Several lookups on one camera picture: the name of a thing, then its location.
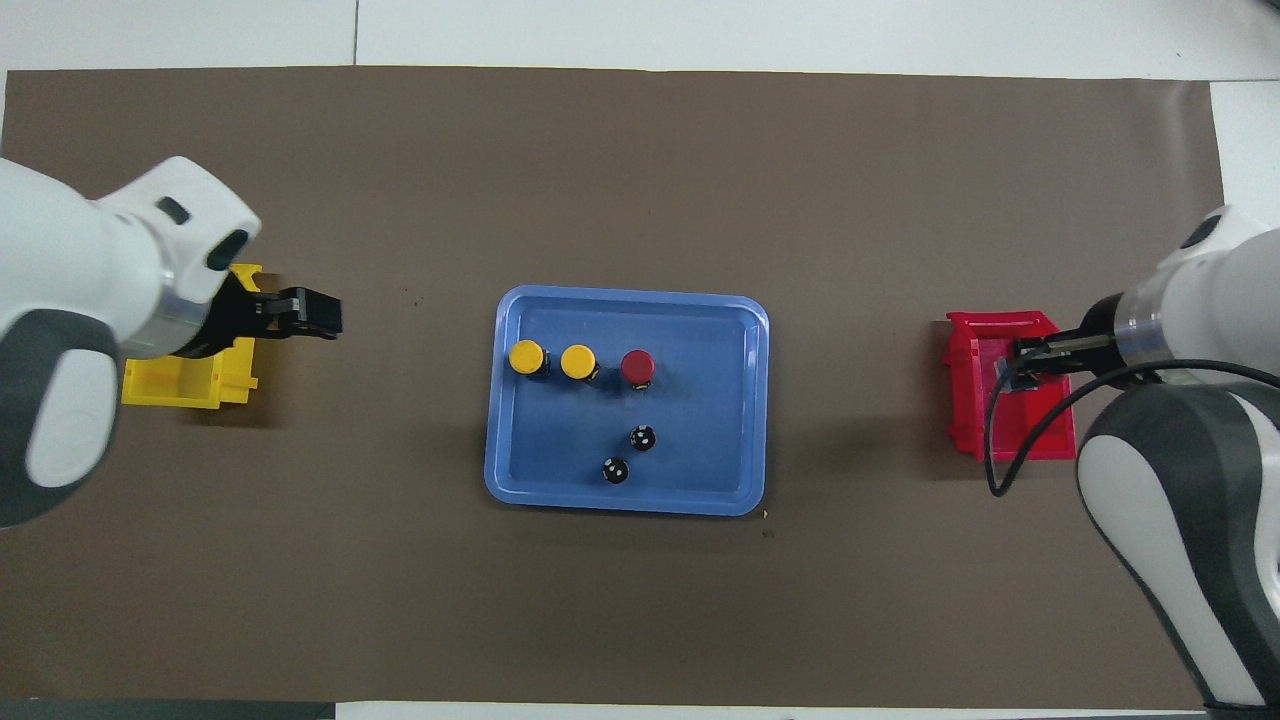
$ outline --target yellow bin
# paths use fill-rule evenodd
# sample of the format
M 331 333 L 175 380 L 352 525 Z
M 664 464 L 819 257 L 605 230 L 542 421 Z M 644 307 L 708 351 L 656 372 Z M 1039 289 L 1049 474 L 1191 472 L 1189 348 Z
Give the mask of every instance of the yellow bin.
M 232 272 L 250 292 L 260 292 L 253 275 L 261 265 L 236 263 Z M 210 357 L 154 357 L 124 361 L 124 405 L 165 405 L 216 410 L 223 402 L 248 402 L 257 389 L 253 377 L 253 338 L 238 337 L 236 345 Z

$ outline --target brown mat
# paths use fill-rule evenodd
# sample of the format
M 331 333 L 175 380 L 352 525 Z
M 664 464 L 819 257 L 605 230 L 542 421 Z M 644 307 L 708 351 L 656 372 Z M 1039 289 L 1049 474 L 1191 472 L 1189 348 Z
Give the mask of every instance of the brown mat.
M 101 473 L 0 534 L 0 694 L 1198 705 L 1071 464 L 996 501 L 951 448 L 937 322 L 1071 325 L 1149 273 L 1221 201 L 1207 85 L 315 68 L 8 94 L 5 156 L 90 196 L 207 167 L 265 222 L 246 259 L 342 297 L 348 331 L 260 346 L 248 406 L 125 409 Z M 768 516 L 493 500 L 520 283 L 762 302 Z

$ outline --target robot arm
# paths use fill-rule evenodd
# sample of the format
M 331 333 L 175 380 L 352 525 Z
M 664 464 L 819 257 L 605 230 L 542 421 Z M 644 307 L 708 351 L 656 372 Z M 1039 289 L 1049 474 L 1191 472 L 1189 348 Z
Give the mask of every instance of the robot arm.
M 1143 386 L 1102 413 L 1076 469 L 1219 719 L 1280 715 L 1277 423 L 1270 388 Z
M 124 357 L 342 331 L 335 299 L 248 293 L 228 275 L 261 223 L 186 158 L 96 201 L 0 159 L 0 528 L 61 502 L 101 460 Z
M 1080 448 L 1080 497 L 1219 720 L 1280 719 L 1280 389 L 1203 368 L 1280 374 L 1280 231 L 1263 229 L 1215 211 L 1079 328 L 1012 348 L 1023 383 L 1092 370 L 1126 389 Z M 1119 380 L 1193 360 L 1210 363 Z

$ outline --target blue tray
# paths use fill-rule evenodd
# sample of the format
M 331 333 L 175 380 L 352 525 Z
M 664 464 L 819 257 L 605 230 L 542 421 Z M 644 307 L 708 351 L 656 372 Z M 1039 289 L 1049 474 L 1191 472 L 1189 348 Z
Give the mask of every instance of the blue tray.
M 552 373 L 524 377 L 507 351 L 532 340 Z M 559 370 L 582 343 L 600 374 L 590 383 Z M 648 350 L 658 369 L 635 391 L 618 365 Z M 724 295 L 521 286 L 498 305 L 489 389 L 485 484 L 518 505 L 742 515 L 764 495 L 769 318 L 754 300 Z M 627 436 L 650 425 L 654 448 Z M 604 479 L 607 457 L 631 474 Z

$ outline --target black cable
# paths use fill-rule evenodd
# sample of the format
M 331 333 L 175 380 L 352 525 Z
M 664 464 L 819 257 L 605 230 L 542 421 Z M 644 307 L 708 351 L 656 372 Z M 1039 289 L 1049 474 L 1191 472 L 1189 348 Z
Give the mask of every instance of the black cable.
M 1021 469 L 1023 464 L 1027 462 L 1027 455 L 1030 454 L 1032 446 L 1039 439 L 1044 430 L 1048 429 L 1053 420 L 1056 420 L 1066 409 L 1075 405 L 1080 398 L 1089 395 L 1091 392 L 1111 384 L 1119 379 L 1130 378 L 1134 375 L 1140 375 L 1143 373 L 1152 373 L 1156 370 L 1215 370 L 1219 373 L 1226 373 L 1229 375 L 1236 375 L 1240 378 L 1248 378 L 1251 380 L 1260 382 L 1265 386 L 1270 386 L 1280 391 L 1280 378 L 1272 375 L 1271 373 L 1265 373 L 1256 368 L 1249 368 L 1247 365 L 1238 365 L 1235 363 L 1226 363 L 1224 360 L 1156 360 L 1152 363 L 1138 363 L 1137 365 L 1129 365 L 1120 368 L 1119 370 L 1111 370 L 1103 375 L 1100 375 L 1075 391 L 1064 397 L 1044 414 L 1043 418 L 1030 429 L 1027 438 L 1023 439 L 1021 446 L 1018 447 L 1018 455 L 1014 456 L 1014 461 L 1010 462 L 1009 470 L 1005 471 L 1005 478 L 997 484 L 996 483 L 996 462 L 992 459 L 992 441 L 991 432 L 995 427 L 996 419 L 996 404 L 1000 401 L 1000 395 L 1004 392 L 1009 380 L 1021 369 L 1024 361 L 1036 355 L 1043 354 L 1043 348 L 1034 348 L 1028 351 L 1025 355 L 1018 357 L 1005 372 L 1000 374 L 996 379 L 996 388 L 991 393 L 991 404 L 987 406 L 987 427 L 986 427 L 986 469 L 987 469 L 987 488 L 991 489 L 991 495 L 996 497 L 1004 497 L 1009 492 L 1010 486 L 1014 484 L 1014 479 L 1018 477 L 1018 470 Z

